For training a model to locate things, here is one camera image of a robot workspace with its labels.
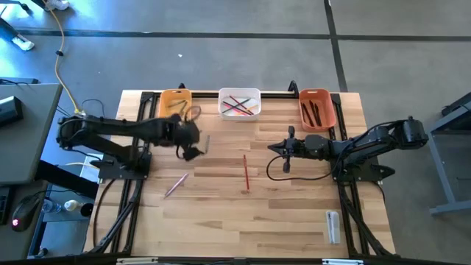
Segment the black desk device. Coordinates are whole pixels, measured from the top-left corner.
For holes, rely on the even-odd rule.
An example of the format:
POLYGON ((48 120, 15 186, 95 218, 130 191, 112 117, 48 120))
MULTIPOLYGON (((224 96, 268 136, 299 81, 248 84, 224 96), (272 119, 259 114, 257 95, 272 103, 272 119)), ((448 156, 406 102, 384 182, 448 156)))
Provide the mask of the black desk device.
POLYGON ((0 99, 0 127, 24 118, 22 102, 16 96, 0 99))

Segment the black computer mouse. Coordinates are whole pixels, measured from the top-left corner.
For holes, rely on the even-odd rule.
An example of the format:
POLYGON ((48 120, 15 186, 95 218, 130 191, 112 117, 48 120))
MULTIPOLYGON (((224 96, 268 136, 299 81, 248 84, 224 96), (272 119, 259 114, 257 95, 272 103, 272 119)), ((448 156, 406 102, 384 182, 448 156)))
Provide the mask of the black computer mouse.
POLYGON ((33 216, 39 206, 38 195, 24 197, 13 211, 12 229, 15 232, 25 231, 32 223, 33 216))

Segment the white bracket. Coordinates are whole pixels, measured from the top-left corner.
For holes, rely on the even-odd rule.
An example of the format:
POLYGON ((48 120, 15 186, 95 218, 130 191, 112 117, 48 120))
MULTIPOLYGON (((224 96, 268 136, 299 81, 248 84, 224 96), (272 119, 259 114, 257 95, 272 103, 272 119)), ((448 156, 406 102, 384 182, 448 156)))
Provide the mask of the white bracket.
POLYGON ((322 265, 364 265, 364 262, 354 259, 325 258, 322 259, 322 265))
POLYGON ((155 257, 127 257, 118 258, 116 265, 155 265, 158 264, 158 258, 155 257))

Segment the clear pink pen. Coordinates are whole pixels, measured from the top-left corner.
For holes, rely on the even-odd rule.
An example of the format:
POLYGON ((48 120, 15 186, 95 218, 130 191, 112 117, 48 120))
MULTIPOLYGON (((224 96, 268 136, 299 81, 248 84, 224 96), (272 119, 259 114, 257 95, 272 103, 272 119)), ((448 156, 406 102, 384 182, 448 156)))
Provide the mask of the clear pink pen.
POLYGON ((184 174, 164 195, 164 198, 169 197, 179 186, 181 186, 188 178, 189 173, 184 174))

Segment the clear water bottle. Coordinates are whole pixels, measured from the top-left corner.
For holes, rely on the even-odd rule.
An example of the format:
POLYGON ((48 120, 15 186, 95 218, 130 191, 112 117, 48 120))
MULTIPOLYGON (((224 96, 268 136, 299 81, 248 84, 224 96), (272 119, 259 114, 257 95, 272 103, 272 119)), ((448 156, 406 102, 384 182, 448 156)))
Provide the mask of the clear water bottle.
POLYGON ((45 199, 41 208, 42 213, 59 213, 63 209, 62 205, 50 199, 45 199))

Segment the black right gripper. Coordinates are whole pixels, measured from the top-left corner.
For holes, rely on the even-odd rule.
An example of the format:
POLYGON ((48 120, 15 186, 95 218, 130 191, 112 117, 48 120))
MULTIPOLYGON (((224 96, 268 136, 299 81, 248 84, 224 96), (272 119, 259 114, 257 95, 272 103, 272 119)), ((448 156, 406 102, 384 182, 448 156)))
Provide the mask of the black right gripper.
POLYGON ((283 142, 268 145, 268 149, 277 155, 284 155, 283 172, 289 173, 291 170, 291 157, 298 155, 302 149, 303 141, 294 137, 295 129, 293 126, 288 127, 288 138, 285 140, 285 151, 283 153, 283 142))

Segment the black keyboard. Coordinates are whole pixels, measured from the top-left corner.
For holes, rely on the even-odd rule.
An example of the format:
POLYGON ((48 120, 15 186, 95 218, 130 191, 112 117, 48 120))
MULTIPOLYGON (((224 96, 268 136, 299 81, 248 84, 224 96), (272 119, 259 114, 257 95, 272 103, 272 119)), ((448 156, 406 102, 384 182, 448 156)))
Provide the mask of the black keyboard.
POLYGON ((0 186, 0 225, 6 225, 9 216, 11 202, 12 202, 12 189, 8 186, 0 186))

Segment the dark red pencil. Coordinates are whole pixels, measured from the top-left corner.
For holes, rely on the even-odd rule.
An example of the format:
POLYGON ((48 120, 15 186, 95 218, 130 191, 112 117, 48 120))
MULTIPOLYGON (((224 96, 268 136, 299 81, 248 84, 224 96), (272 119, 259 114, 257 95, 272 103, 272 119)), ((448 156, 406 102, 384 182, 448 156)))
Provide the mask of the dark red pencil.
POLYGON ((237 104, 236 107, 240 106, 242 109, 244 109, 244 112, 248 113, 249 115, 253 115, 254 113, 249 110, 247 107, 244 106, 244 103, 238 101, 235 97, 230 96, 230 98, 237 104))

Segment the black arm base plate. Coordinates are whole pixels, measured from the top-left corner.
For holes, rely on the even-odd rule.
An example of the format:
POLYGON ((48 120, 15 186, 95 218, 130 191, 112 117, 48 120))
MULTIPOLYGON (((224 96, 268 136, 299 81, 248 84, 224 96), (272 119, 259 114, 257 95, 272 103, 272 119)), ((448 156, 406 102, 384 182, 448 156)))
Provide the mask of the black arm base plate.
POLYGON ((99 178, 103 180, 144 180, 149 174, 150 159, 140 159, 134 166, 117 160, 92 160, 91 165, 99 169, 99 178))
POLYGON ((378 182, 393 175, 395 170, 391 167, 380 165, 376 156, 365 158, 356 162, 340 162, 332 173, 334 181, 338 182, 378 182))

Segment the orange plastic bin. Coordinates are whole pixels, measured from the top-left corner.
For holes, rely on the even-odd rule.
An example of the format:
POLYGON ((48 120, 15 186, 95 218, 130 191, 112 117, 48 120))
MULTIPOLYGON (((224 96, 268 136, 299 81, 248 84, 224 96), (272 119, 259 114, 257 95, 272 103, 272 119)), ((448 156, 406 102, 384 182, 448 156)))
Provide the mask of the orange plastic bin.
POLYGON ((329 130, 336 125, 336 112, 333 108, 330 92, 325 89, 304 89, 299 93, 299 108, 301 115, 301 125, 305 132, 320 133, 329 130), (316 118, 311 111, 309 103, 311 100, 314 104, 318 105, 319 115, 322 120, 322 126, 318 126, 316 118), (315 127, 311 127, 309 123, 305 123, 302 114, 302 103, 304 103, 309 112, 313 115, 315 127))

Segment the pink pencil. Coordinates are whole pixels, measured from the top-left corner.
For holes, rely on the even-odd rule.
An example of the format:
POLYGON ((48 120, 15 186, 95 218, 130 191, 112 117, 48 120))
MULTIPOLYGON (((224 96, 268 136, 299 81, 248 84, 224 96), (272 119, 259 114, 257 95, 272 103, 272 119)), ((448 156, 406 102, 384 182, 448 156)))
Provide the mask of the pink pencil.
POLYGON ((223 104, 225 109, 222 111, 223 114, 228 115, 228 116, 248 116, 249 113, 242 111, 236 107, 233 107, 232 105, 228 104, 223 104))

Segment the grey metal table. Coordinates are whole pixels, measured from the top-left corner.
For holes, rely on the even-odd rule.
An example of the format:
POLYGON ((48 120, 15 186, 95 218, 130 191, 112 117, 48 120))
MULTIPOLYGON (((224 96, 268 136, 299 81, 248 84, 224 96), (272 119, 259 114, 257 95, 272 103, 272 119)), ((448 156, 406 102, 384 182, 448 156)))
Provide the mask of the grey metal table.
POLYGON ((446 203, 430 215, 471 210, 471 92, 441 110, 427 130, 427 146, 445 193, 446 203))

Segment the person's shoe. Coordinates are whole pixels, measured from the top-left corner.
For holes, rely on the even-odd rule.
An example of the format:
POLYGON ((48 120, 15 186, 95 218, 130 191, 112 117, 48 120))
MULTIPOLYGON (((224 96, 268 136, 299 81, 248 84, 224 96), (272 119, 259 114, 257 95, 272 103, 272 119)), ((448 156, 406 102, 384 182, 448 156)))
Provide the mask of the person's shoe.
POLYGON ((23 35, 16 35, 12 40, 11 40, 18 48, 21 50, 27 52, 35 47, 35 44, 25 38, 23 35))
POLYGON ((44 0, 44 1, 45 1, 45 9, 47 11, 66 10, 70 6, 70 3, 68 0, 44 0))

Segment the dark grey pencil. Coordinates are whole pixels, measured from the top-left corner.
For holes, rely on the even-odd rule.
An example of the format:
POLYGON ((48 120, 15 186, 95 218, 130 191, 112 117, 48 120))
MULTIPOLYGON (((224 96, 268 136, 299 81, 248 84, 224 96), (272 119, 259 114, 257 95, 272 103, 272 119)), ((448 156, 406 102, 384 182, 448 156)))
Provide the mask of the dark grey pencil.
POLYGON ((245 99, 245 100, 243 100, 243 101, 241 101, 241 102, 245 104, 245 103, 248 103, 249 101, 250 101, 250 99, 245 99))

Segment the white plastic bin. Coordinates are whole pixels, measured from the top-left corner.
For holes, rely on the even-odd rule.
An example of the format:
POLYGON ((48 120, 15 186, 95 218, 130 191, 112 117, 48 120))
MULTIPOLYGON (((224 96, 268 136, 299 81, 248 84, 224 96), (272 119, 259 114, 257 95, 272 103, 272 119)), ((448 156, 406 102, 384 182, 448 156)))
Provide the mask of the white plastic bin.
POLYGON ((261 92, 257 88, 221 88, 219 90, 218 98, 218 112, 223 120, 228 121, 255 121, 258 120, 258 117, 261 113, 261 92), (227 101, 229 103, 235 103, 230 96, 235 97, 238 101, 243 101, 245 99, 250 99, 248 103, 245 103, 245 107, 252 107, 257 105, 255 114, 252 116, 228 116, 222 113, 225 109, 222 106, 222 101, 227 101))

